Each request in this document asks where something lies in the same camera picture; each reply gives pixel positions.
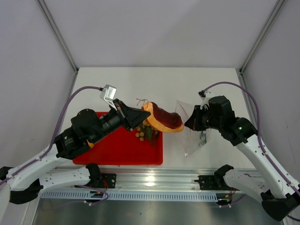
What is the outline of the green onion stalk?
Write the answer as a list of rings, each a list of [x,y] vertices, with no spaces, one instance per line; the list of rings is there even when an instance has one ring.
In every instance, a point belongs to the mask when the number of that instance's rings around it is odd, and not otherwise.
[[[207,143],[207,132],[206,131],[201,131],[199,133],[199,142],[198,146],[202,147]]]

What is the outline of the clear zip top bag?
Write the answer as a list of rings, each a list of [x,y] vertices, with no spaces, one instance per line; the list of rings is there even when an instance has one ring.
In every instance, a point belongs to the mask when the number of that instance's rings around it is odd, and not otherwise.
[[[194,109],[194,105],[177,100],[175,112],[181,116],[183,124],[190,118]],[[211,130],[207,129],[207,143],[211,140]],[[185,156],[189,157],[196,151],[200,150],[198,146],[200,131],[193,131],[184,127],[183,131],[175,133],[177,141],[181,144],[185,151]]]

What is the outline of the longan bunch with leaves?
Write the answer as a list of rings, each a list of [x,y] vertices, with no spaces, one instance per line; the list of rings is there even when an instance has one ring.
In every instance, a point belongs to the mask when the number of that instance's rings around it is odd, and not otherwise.
[[[160,132],[150,125],[140,124],[136,128],[135,132],[136,138],[138,138],[141,142],[148,141],[152,147],[155,146],[156,141],[159,139]]]

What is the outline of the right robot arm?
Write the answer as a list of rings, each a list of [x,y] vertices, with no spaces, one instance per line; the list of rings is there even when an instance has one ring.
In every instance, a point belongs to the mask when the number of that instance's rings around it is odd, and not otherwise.
[[[300,204],[300,183],[294,179],[267,150],[257,129],[246,118],[235,116],[225,96],[200,92],[202,103],[195,105],[185,122],[193,131],[217,130],[253,164],[263,181],[224,165],[214,172],[219,189],[236,188],[257,200],[274,220],[281,221]]]

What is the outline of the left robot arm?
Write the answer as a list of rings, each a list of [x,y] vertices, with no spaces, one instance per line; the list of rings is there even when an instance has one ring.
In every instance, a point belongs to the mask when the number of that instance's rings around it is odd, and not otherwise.
[[[98,187],[103,178],[94,163],[69,172],[50,171],[88,152],[120,127],[132,131],[150,116],[150,112],[128,107],[118,99],[113,103],[115,106],[101,117],[92,109],[81,110],[71,119],[72,126],[55,137],[50,150],[43,150],[20,166],[2,167],[0,180],[5,186],[0,192],[1,205],[28,203],[43,192],[58,187]]]

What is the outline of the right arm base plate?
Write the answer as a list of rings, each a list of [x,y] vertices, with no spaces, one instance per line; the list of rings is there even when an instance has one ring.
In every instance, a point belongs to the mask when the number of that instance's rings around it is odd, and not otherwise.
[[[198,183],[201,190],[229,191],[231,188],[226,185],[223,178],[215,175],[199,175],[194,182]]]

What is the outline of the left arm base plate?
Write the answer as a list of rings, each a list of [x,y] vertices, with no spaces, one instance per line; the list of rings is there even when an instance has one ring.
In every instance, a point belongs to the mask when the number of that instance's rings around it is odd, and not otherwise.
[[[117,175],[115,173],[102,173],[97,178],[92,178],[85,186],[91,188],[114,189],[116,186]]]

